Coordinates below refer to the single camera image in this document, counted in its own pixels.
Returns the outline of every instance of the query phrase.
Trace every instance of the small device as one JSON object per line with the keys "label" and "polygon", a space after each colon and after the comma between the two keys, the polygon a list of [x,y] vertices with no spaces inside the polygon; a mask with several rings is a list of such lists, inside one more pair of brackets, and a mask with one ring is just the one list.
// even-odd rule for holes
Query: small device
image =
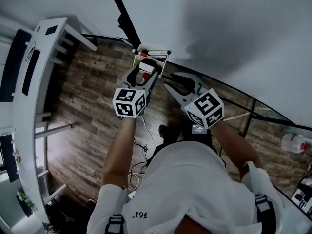
{"label": "small device", "polygon": [[192,126],[192,135],[203,135],[206,133],[207,133],[207,129],[202,127],[201,125]]}

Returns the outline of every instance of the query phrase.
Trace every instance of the water bottle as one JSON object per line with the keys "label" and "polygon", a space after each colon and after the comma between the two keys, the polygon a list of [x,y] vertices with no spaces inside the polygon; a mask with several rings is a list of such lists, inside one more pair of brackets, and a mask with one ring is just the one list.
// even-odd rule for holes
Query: water bottle
{"label": "water bottle", "polygon": [[308,149],[302,135],[285,134],[282,138],[281,147],[284,151],[299,154]]}

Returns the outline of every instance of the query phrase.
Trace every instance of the wooden floor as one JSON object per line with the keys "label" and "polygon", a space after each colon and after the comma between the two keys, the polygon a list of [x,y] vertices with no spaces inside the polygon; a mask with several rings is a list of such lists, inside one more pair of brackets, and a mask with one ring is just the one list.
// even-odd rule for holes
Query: wooden floor
{"label": "wooden floor", "polygon": [[[47,95],[46,110],[52,112],[49,128],[73,124],[69,131],[48,137],[48,169],[51,189],[57,184],[67,184],[66,194],[80,203],[97,199],[101,186],[101,170],[106,154],[120,124],[112,106],[115,88],[120,86],[122,75],[132,67],[134,56],[128,44],[119,41],[98,40],[98,51],[80,46],[75,57],[65,67],[55,67]],[[168,64],[165,75],[185,71]],[[162,143],[158,134],[161,124],[178,127],[182,111],[164,89],[164,79],[157,81],[151,102],[144,116],[155,145]],[[204,82],[217,93],[240,105],[251,108],[253,99],[226,85],[204,78]],[[265,111],[261,103],[256,112],[275,117]],[[225,118],[244,114],[246,111],[225,103]],[[228,121],[238,132],[243,132],[248,116]],[[291,196],[297,183],[305,174],[311,160],[310,152],[286,153],[280,148],[284,129],[281,125],[252,120],[246,140],[260,153],[271,181],[286,195]],[[148,147],[150,156],[155,147],[150,135],[138,118],[136,139]],[[220,146],[216,140],[217,150]],[[238,171],[222,152],[227,169],[234,180]],[[143,161],[142,149],[134,147],[132,163]],[[139,172],[141,166],[134,168]]]}

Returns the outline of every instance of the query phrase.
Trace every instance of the white cube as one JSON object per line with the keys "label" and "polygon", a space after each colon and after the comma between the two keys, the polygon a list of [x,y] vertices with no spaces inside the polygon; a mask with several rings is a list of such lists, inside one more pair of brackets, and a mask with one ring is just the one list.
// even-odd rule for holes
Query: white cube
{"label": "white cube", "polygon": [[118,116],[136,118],[146,107],[145,90],[116,88],[113,105]]}
{"label": "white cube", "polygon": [[213,89],[184,107],[190,120],[208,129],[224,117],[224,104]]}

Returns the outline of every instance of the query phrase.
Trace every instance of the backpack strap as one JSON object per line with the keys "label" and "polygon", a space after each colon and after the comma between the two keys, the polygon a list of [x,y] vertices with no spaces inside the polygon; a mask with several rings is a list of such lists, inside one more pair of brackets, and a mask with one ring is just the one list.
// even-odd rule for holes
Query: backpack strap
{"label": "backpack strap", "polygon": [[123,223],[124,219],[121,214],[110,217],[105,228],[105,234],[123,234]]}
{"label": "backpack strap", "polygon": [[267,196],[259,194],[255,196],[255,205],[257,207],[258,223],[262,223],[262,234],[275,234],[276,216],[271,201]]}

